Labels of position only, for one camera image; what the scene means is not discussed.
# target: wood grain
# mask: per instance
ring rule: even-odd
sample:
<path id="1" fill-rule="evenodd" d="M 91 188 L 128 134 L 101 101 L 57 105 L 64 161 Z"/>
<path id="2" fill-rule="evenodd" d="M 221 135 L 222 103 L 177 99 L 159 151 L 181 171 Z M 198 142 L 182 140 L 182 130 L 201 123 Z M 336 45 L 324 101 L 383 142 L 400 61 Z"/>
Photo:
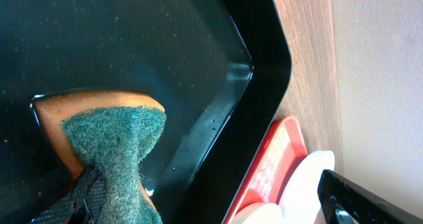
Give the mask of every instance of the wood grain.
<path id="1" fill-rule="evenodd" d="M 276 119 L 295 114 L 309 152 L 331 150 L 342 174 L 338 82 L 330 0 L 274 0 L 292 57 Z"/>

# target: green scrubbing pad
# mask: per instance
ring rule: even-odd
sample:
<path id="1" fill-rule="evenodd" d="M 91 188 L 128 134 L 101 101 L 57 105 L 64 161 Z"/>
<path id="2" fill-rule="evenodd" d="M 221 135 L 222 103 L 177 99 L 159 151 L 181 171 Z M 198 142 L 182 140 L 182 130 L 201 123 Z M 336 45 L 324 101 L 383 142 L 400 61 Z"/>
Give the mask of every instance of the green scrubbing pad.
<path id="1" fill-rule="evenodd" d="M 145 106 L 96 108 L 61 124 L 83 166 L 95 166 L 106 181 L 99 223 L 162 223 L 141 193 L 139 162 L 152 150 L 166 114 Z"/>

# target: black plastic object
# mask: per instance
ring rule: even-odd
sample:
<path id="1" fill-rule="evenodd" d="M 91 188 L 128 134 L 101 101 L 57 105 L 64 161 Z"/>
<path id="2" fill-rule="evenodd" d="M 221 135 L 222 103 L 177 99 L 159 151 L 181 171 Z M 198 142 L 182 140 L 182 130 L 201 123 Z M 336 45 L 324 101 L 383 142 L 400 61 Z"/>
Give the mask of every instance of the black plastic object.
<path id="1" fill-rule="evenodd" d="M 168 119 L 141 164 L 147 193 L 165 223 L 222 221 L 290 69 L 272 0 L 0 0 L 0 222 L 68 192 L 30 105 L 87 89 L 158 100 Z"/>
<path id="2" fill-rule="evenodd" d="M 326 223 L 402 223 L 423 220 L 330 170 L 324 170 L 317 189 Z"/>

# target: red lid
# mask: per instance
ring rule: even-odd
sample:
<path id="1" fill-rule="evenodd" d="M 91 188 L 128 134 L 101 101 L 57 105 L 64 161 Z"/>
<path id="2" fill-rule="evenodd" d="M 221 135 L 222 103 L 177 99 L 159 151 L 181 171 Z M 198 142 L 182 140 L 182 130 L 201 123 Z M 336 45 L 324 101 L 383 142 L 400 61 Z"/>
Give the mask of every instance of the red lid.
<path id="1" fill-rule="evenodd" d="M 299 121 L 294 115 L 273 124 L 252 162 L 224 223 L 255 202 L 278 203 L 284 187 L 307 156 Z"/>

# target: white plastic object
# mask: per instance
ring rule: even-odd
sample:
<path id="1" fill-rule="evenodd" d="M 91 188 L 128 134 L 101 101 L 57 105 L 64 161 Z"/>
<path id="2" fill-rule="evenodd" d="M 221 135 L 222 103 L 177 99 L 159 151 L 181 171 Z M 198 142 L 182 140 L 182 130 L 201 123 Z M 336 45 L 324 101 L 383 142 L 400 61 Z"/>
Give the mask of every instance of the white plastic object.
<path id="1" fill-rule="evenodd" d="M 322 171 L 333 170 L 335 157 L 332 151 L 315 151 L 299 164 L 282 193 L 279 206 L 283 223 L 313 224 L 321 205 L 317 186 Z"/>
<path id="2" fill-rule="evenodd" d="M 282 211 L 277 204 L 257 202 L 239 211 L 231 224 L 281 224 L 282 220 Z"/>

